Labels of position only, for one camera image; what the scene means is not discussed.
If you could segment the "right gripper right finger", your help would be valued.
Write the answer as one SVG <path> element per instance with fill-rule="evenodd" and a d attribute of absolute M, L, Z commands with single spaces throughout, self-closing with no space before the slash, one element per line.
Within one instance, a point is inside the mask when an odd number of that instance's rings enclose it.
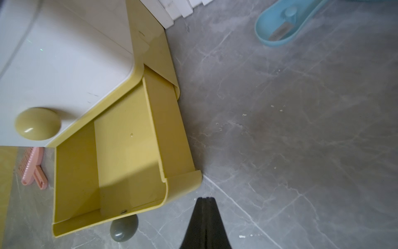
<path fill-rule="evenodd" d="M 215 198 L 205 199 L 205 248 L 231 249 Z"/>

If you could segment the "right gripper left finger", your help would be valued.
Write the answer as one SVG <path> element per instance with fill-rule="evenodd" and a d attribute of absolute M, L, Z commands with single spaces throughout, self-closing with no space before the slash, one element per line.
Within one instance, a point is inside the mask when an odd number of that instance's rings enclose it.
<path fill-rule="evenodd" d="M 181 249 L 206 248 L 206 200 L 198 198 L 180 246 Z"/>

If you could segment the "yellow bottom drawer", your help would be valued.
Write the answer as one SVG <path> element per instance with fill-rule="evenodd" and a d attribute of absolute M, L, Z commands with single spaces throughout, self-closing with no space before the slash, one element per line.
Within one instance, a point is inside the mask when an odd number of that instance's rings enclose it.
<path fill-rule="evenodd" d="M 160 208 L 201 182 L 174 86 L 146 67 L 137 86 L 56 147 L 52 234 Z"/>

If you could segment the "white drawer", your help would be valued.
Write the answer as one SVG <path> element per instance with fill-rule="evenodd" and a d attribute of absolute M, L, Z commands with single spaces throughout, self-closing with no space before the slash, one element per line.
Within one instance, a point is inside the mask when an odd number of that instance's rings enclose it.
<path fill-rule="evenodd" d="M 66 130 L 133 67 L 125 1 L 1 1 L 1 145 L 46 146 L 17 133 L 20 113 L 51 109 Z"/>

